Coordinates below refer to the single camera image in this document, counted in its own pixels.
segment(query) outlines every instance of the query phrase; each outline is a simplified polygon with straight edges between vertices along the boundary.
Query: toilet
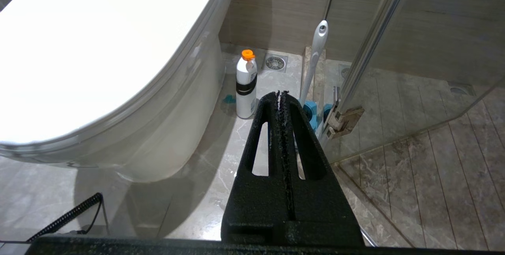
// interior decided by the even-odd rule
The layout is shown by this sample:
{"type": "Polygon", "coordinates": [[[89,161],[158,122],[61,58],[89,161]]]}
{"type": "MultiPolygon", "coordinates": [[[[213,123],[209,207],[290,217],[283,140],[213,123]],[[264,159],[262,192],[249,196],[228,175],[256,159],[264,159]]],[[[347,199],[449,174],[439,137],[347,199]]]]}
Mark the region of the toilet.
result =
{"type": "Polygon", "coordinates": [[[222,86],[230,1],[11,1],[0,12],[0,156],[134,182],[175,174],[222,86]]]}

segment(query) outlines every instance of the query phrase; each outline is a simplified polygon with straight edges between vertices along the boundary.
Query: toilet lid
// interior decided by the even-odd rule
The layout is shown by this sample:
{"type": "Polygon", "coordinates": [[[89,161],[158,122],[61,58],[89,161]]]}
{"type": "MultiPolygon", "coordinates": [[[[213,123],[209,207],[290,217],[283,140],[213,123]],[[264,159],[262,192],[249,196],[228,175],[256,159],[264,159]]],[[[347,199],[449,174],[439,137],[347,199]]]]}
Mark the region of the toilet lid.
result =
{"type": "Polygon", "coordinates": [[[215,0],[13,0],[0,12],[0,143],[72,133],[153,86],[215,0]]]}

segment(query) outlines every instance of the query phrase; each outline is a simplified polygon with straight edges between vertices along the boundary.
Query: glass panel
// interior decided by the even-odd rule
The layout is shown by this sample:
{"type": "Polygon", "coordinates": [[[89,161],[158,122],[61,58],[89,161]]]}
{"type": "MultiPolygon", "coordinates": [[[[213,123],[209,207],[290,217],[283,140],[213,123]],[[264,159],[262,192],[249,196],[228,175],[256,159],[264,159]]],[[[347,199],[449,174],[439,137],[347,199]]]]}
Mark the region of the glass panel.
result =
{"type": "MultiPolygon", "coordinates": [[[[505,76],[504,3],[402,0],[350,102],[365,113],[351,134],[329,143],[330,160],[456,118],[482,98],[505,76]]],[[[378,4],[332,3],[325,101],[327,89],[345,79],[378,4]]]]}

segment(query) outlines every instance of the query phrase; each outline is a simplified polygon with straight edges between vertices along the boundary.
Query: black coiled cable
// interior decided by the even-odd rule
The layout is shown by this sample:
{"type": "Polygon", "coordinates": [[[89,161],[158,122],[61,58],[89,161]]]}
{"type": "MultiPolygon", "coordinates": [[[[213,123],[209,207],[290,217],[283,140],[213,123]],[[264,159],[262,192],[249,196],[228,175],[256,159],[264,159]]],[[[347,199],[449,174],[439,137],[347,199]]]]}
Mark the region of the black coiled cable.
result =
{"type": "Polygon", "coordinates": [[[92,226],[96,220],[96,217],[98,216],[98,212],[100,211],[100,207],[102,206],[102,203],[103,203],[103,196],[101,195],[101,193],[96,193],[92,197],[87,199],[86,201],[83,201],[78,206],[73,208],[70,212],[67,212],[65,215],[62,215],[61,217],[56,219],[56,221],[53,221],[48,226],[43,228],[41,231],[37,232],[35,235],[30,237],[30,239],[27,240],[26,242],[32,242],[33,240],[35,240],[39,236],[42,236],[47,233],[54,233],[54,232],[58,231],[60,228],[62,228],[66,224],[68,224],[70,221],[72,221],[73,219],[75,219],[76,217],[78,217],[83,212],[85,212],[86,210],[88,210],[90,207],[94,206],[97,203],[99,204],[98,209],[96,209],[96,214],[93,218],[92,223],[88,227],[88,229],[87,230],[80,230],[77,232],[78,234],[88,233],[90,231],[90,229],[92,228],[92,226]]]}

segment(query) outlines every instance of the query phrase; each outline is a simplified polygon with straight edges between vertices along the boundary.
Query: spray bottle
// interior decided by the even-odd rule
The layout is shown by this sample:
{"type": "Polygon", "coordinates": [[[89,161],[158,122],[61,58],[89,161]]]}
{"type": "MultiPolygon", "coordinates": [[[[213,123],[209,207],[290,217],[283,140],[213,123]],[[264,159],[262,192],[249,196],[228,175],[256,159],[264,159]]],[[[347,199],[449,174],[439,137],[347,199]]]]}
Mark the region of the spray bottle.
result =
{"type": "Polygon", "coordinates": [[[237,63],[237,116],[246,119],[256,111],[256,79],[258,66],[251,50],[243,50],[237,63]]]}

